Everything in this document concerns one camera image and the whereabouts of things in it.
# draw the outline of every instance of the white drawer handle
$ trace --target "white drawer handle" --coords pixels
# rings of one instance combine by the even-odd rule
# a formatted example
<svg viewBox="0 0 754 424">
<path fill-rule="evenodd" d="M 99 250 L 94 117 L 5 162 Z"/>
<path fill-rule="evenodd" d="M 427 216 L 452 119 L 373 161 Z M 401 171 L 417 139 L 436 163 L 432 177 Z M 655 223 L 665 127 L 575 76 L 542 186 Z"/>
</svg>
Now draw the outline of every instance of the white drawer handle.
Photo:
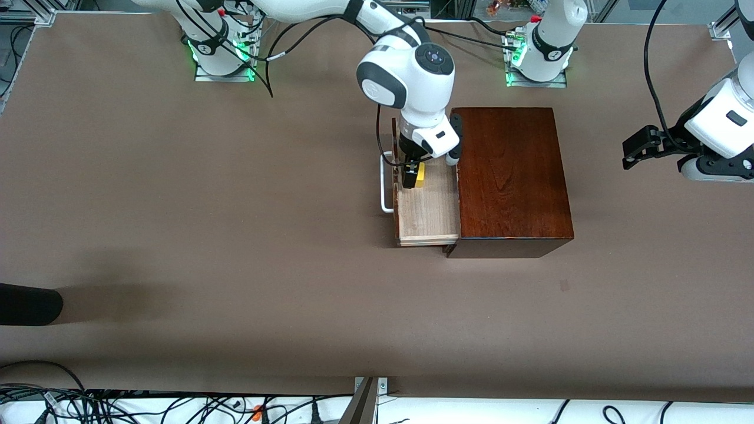
<svg viewBox="0 0 754 424">
<path fill-rule="evenodd" d="M 392 159 L 393 152 L 385 152 L 385 157 Z M 392 207 L 385 206 L 385 160 L 382 158 L 382 155 L 379 156 L 379 205 L 386 214 L 393 213 Z"/>
</svg>

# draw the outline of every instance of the black cylinder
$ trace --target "black cylinder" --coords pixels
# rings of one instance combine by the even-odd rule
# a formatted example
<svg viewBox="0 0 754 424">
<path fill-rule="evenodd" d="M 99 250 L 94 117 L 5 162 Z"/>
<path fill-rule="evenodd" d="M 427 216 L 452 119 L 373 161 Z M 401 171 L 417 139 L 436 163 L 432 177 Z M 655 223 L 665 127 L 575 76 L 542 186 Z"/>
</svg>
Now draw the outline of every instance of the black cylinder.
<svg viewBox="0 0 754 424">
<path fill-rule="evenodd" d="M 55 290 L 0 284 L 0 325 L 47 325 L 62 310 Z"/>
</svg>

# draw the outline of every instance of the table surface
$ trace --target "table surface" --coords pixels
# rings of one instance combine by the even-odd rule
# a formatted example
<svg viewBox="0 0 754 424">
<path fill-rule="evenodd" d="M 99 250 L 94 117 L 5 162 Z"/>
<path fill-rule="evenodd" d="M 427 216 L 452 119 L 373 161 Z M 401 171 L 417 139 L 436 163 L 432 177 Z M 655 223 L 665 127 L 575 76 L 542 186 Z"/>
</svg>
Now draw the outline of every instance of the table surface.
<svg viewBox="0 0 754 424">
<path fill-rule="evenodd" d="M 194 83 L 164 14 L 58 15 L 0 119 L 0 270 L 61 287 L 66 316 L 0 329 L 0 359 L 121 389 L 373 374 L 410 395 L 750 400 L 751 187 L 684 180 L 671 158 L 621 167 L 657 123 L 645 30 L 585 26 L 560 90 L 507 88 L 498 53 L 433 34 L 456 61 L 449 107 L 554 109 L 575 231 L 539 260 L 448 260 L 394 247 L 355 28 L 274 62 L 270 100 Z M 651 59 L 668 117 L 733 66 L 703 26 L 659 26 Z"/>
</svg>

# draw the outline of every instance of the wooden box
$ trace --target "wooden box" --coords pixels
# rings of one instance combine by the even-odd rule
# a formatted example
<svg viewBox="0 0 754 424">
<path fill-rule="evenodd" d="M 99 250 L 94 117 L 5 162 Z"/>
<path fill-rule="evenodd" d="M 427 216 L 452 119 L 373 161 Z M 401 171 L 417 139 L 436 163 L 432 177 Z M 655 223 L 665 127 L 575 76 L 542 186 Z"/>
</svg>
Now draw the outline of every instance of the wooden box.
<svg viewBox="0 0 754 424">
<path fill-rule="evenodd" d="M 446 245 L 451 258 L 542 257 L 574 237 L 555 118 L 548 108 L 457 108 L 457 174 L 427 163 L 425 187 L 400 188 L 400 246 Z"/>
</svg>

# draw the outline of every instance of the yellow object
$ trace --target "yellow object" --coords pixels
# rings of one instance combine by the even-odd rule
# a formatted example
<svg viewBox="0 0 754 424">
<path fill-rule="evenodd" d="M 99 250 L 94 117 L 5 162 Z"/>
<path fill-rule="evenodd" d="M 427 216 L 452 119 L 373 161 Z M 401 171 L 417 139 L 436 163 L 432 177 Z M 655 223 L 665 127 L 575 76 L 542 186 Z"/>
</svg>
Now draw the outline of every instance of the yellow object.
<svg viewBox="0 0 754 424">
<path fill-rule="evenodd" d="M 415 188 L 419 189 L 424 186 L 424 162 L 419 162 L 419 169 L 416 172 Z"/>
</svg>

